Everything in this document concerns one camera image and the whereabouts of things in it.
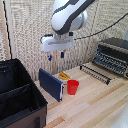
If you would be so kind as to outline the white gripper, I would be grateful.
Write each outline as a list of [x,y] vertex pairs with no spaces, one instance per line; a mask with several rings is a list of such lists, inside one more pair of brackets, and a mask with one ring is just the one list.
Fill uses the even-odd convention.
[[[64,50],[73,46],[74,36],[72,32],[58,35],[48,34],[41,38],[41,50],[43,52],[51,52],[56,50]],[[61,51],[60,58],[64,58],[65,52]],[[49,54],[48,60],[52,61],[52,55]]]

